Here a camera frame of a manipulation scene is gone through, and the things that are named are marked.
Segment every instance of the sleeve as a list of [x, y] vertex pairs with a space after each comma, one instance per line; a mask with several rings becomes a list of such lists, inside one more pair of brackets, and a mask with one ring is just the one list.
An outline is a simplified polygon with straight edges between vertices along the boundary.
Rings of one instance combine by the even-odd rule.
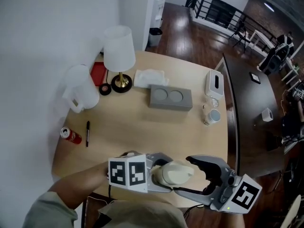
[[134, 228], [187, 228], [181, 210], [171, 204], [157, 201], [115, 200], [98, 212], [110, 219], [104, 228], [112, 228], [115, 224], [120, 224], [119, 227]]
[[25, 217], [23, 228], [72, 228], [78, 216], [55, 192], [41, 195]]

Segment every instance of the brick wall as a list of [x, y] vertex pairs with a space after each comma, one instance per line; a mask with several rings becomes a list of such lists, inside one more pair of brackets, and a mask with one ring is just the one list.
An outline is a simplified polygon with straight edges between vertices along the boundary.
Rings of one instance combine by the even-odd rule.
[[[304, 32], [283, 12], [275, 7], [275, 12], [272, 12], [264, 5], [264, 2], [264, 0], [249, 0], [244, 13], [260, 23], [276, 37], [292, 31], [296, 50], [304, 40]], [[299, 64], [300, 77], [304, 80], [304, 47], [294, 57], [294, 60]]]

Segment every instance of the black marker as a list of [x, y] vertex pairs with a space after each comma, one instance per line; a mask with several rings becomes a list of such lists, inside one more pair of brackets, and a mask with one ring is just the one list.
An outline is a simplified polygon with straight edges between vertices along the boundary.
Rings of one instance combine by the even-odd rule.
[[86, 147], [89, 147], [89, 132], [90, 132], [90, 122], [86, 123]]

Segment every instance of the black ring coaster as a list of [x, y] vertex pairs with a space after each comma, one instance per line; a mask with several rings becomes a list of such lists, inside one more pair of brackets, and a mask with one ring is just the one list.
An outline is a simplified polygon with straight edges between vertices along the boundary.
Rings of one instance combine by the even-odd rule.
[[99, 86], [99, 92], [101, 95], [108, 95], [112, 91], [112, 88], [109, 84], [105, 83]]

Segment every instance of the white foam object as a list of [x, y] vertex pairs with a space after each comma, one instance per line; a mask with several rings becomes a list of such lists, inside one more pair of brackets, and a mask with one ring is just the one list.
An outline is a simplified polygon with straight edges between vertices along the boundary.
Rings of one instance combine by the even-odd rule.
[[167, 86], [169, 79], [165, 78], [165, 72], [154, 69], [137, 70], [134, 76], [133, 86], [150, 88], [151, 85]]
[[157, 181], [165, 186], [181, 185], [194, 175], [194, 169], [181, 161], [171, 161], [157, 170]]
[[262, 118], [264, 122], [270, 122], [273, 120], [272, 112], [269, 108], [262, 111]]

